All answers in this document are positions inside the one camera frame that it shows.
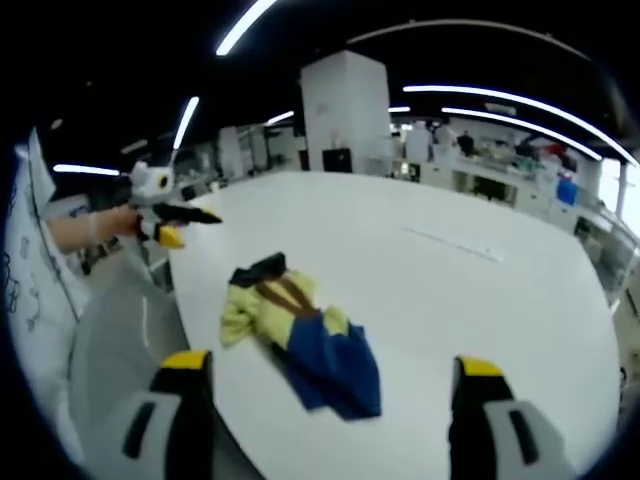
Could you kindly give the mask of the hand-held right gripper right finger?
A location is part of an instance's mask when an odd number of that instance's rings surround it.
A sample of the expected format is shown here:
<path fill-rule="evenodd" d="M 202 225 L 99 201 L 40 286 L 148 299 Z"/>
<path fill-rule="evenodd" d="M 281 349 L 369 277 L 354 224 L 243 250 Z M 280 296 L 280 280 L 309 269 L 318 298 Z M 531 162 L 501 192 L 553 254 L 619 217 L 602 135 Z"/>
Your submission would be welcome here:
<path fill-rule="evenodd" d="M 457 356 L 448 430 L 452 479 L 573 479 L 559 431 L 488 360 Z"/>

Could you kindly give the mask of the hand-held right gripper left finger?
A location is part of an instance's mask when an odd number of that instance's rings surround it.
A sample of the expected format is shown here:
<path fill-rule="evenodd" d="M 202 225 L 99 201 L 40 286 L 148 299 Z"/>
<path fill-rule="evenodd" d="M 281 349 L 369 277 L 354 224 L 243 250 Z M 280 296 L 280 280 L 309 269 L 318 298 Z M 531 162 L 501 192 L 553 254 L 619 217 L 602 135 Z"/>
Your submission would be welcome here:
<path fill-rule="evenodd" d="M 211 479 L 212 363 L 209 350 L 174 353 L 102 414 L 85 436 L 89 478 Z"/>

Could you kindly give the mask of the person's left hand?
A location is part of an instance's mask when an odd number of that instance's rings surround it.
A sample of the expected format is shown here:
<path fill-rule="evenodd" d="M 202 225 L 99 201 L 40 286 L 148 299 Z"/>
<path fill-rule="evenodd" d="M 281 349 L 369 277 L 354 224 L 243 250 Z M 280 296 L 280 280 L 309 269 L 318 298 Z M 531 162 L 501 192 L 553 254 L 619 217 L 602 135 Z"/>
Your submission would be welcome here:
<path fill-rule="evenodd" d="M 89 215 L 88 236 L 93 244 L 106 242 L 116 236 L 138 235 L 138 212 L 128 205 L 93 212 Z"/>

